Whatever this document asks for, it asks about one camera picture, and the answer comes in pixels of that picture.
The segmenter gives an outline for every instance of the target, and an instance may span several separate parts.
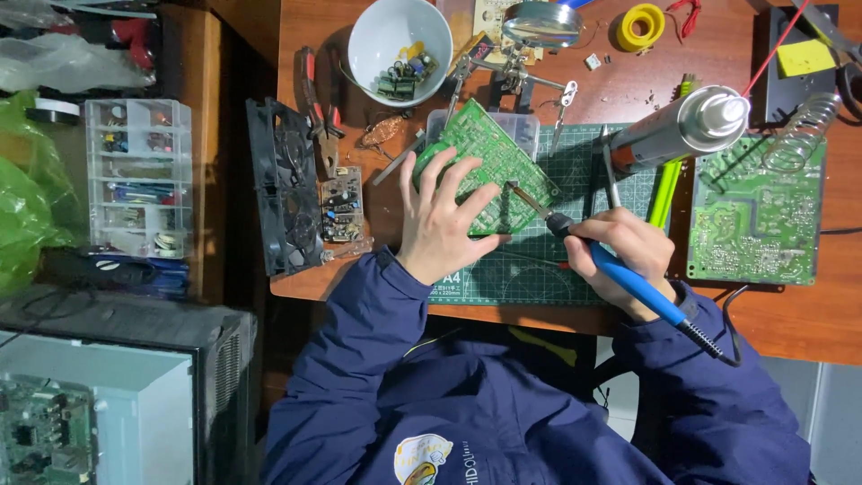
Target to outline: pliers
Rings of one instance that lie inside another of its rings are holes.
[[[308,46],[302,49],[302,78],[303,95],[305,103],[309,106],[311,118],[310,136],[317,139],[320,145],[323,167],[330,179],[335,177],[335,169],[338,168],[338,141],[344,137],[341,130],[341,63],[340,52],[335,44],[327,44],[325,47],[329,59],[329,107],[326,119],[323,118],[323,109],[317,100],[315,90],[315,51]]]

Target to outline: green plastic bag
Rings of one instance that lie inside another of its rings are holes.
[[[87,240],[85,213],[53,141],[25,114],[34,92],[0,100],[0,295],[26,286],[43,247]]]

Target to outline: green circuit board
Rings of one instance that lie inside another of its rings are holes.
[[[470,172],[458,188],[456,202],[463,203],[480,186],[494,182],[502,189],[470,226],[470,236],[489,234],[515,234],[527,227],[536,217],[536,211],[521,200],[506,184],[509,180],[533,196],[539,204],[547,207],[559,194],[559,188],[533,163],[529,155],[518,148],[515,142],[500,128],[475,99],[470,99],[440,134],[440,140],[428,145],[416,160],[413,183],[417,190],[420,174],[434,155],[449,147],[456,147],[458,155],[449,161],[437,179],[465,156],[482,159],[482,166]]]
[[[697,159],[690,278],[814,284],[826,143],[795,173],[763,166],[771,143],[746,135],[731,148]]]
[[[26,375],[0,380],[0,483],[92,483],[92,410],[92,392],[80,386]]]

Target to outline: white plastic bag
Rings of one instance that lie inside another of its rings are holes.
[[[54,11],[47,0],[0,1],[0,25],[9,28],[49,28],[70,23],[72,19]]]
[[[30,41],[0,39],[0,89],[47,86],[60,92],[94,87],[144,87],[153,83],[128,52],[90,44],[77,35],[45,34]]]

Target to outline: magnifying glass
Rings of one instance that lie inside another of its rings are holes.
[[[581,15],[562,3],[526,1],[503,13],[503,35],[526,47],[569,47],[583,26]]]

